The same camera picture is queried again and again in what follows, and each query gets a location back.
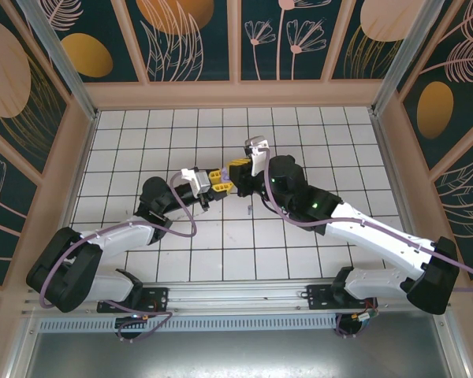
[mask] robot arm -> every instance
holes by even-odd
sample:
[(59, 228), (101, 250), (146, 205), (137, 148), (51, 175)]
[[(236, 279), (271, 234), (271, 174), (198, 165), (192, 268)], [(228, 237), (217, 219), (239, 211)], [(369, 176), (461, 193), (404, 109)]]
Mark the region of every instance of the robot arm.
[[(248, 158), (232, 161), (226, 169), (183, 169), (182, 177), (189, 183), (176, 187), (175, 191), (186, 206), (198, 202), (204, 210), (208, 209), (211, 201), (224, 198), (233, 185), (240, 197), (257, 194), (263, 201), (269, 201), (264, 182), (266, 155), (263, 148), (267, 147), (263, 137), (249, 139), (245, 144)], [(459, 269), (364, 224), (377, 224), (389, 232), (413, 240), (422, 248), (456, 259), (452, 241), (440, 238), (438, 243), (433, 243), (373, 220), (340, 197), (308, 185), (302, 167), (291, 156), (270, 159), (269, 173), (274, 201), (291, 220), (360, 219), (360, 224), (339, 221), (304, 229), (354, 243), (378, 254), (395, 267), (379, 270), (343, 268), (331, 287), (335, 298), (343, 301), (347, 295), (357, 299), (402, 297), (429, 313), (445, 312)], [(180, 205), (166, 182), (159, 177), (147, 180), (133, 217), (125, 221), (122, 228), (106, 232), (74, 250), (69, 256), (72, 260), (66, 261), (55, 273), (47, 288), (46, 298), (63, 312), (75, 309), (84, 301), (106, 299), (135, 308), (140, 300), (142, 283), (121, 269), (116, 272), (98, 271), (99, 262), (120, 252), (158, 242), (165, 232), (154, 226), (169, 228), (172, 222), (166, 214), (176, 209), (180, 209)], [(71, 228), (59, 230), (32, 267), (27, 284), (40, 292), (47, 273), (60, 256), (75, 241), (92, 233), (79, 234)]]

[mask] dark teal wallpaper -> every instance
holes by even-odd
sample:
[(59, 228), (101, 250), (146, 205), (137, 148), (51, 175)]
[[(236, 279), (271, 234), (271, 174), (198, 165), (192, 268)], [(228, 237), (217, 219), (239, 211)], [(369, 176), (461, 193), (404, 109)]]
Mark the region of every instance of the dark teal wallpaper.
[(473, 147), (435, 185), (464, 263), (473, 268)]
[(39, 4), (85, 83), (138, 81), (110, 0), (39, 0)]
[(226, 0), (126, 0), (150, 81), (229, 80)]
[(0, 136), (42, 172), (65, 108), (0, 6)]
[(320, 79), (340, 5), (243, 0), (241, 79)]
[(0, 154), (0, 285), (6, 277), (36, 188)]
[(473, 127), (473, 0), (457, 12), (404, 107), (430, 168)]
[(356, 0), (332, 79), (383, 79), (423, 0)]
[(424, 39), (424, 42), (423, 42), (422, 46), (420, 47), (419, 51), (417, 52), (417, 54), (415, 55), (415, 57), (413, 58), (413, 60), (410, 62), (410, 65), (408, 66), (408, 69), (407, 69), (407, 71), (404, 73), (404, 75), (403, 75), (403, 77), (401, 78), (400, 82), (397, 84), (397, 91), (398, 91), (398, 92), (401, 92), (401, 88), (403, 88), (403, 86), (404, 86), (405, 83), (407, 82), (408, 77), (410, 76), (410, 74), (412, 73), (413, 69), (415, 68), (415, 63), (416, 63), (417, 60), (419, 60), (419, 58), (423, 55), (423, 52), (424, 52), (424, 50), (426, 49), (427, 45), (429, 44), (429, 41), (431, 41), (431, 37), (432, 37), (433, 34), (436, 32), (436, 29), (438, 29), (438, 25), (441, 23), (441, 20), (442, 20), (443, 17), (445, 16), (445, 13), (447, 12), (447, 10), (449, 10), (449, 7), (452, 5), (452, 1), (453, 1), (453, 0), (445, 0), (445, 2), (443, 3), (443, 6), (442, 6), (442, 8), (441, 8), (441, 11), (440, 11), (440, 13), (438, 14), (438, 17), (436, 17), (436, 20), (434, 21), (433, 26), (431, 27), (431, 29), (430, 29), (429, 32), (427, 33), (427, 36), (426, 36), (426, 38)]

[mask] white tile floor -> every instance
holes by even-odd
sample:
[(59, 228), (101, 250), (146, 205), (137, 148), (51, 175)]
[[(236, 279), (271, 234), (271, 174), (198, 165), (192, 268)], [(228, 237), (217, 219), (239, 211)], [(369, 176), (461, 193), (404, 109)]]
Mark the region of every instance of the white tile floor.
[[(365, 108), (239, 108), (103, 112), (76, 208), (74, 229), (92, 230), (132, 216), (143, 182), (197, 165), (220, 168), (244, 157), (249, 136), (264, 135), (272, 154), (291, 154), (310, 184), (338, 193), (357, 209), (401, 229), (380, 150)], [(257, 198), (231, 194), (203, 213), (199, 234), (105, 261), (144, 282), (334, 277), (342, 266), (382, 268), (356, 246), (295, 228)], [(190, 232), (182, 211), (172, 229)]]

